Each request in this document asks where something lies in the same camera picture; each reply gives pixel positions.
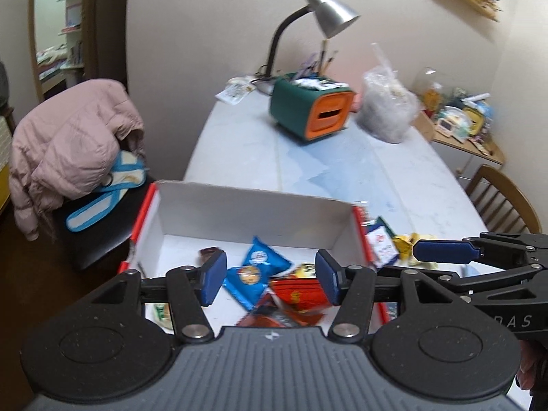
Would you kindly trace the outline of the person's right hand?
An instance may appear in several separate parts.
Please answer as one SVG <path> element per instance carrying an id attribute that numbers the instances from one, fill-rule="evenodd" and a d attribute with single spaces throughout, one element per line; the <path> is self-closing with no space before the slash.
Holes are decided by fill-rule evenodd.
<path id="1" fill-rule="evenodd" d="M 521 340 L 519 343 L 521 361 L 515 376 L 516 383 L 521 390 L 531 390 L 536 377 L 537 352 L 527 341 Z"/>

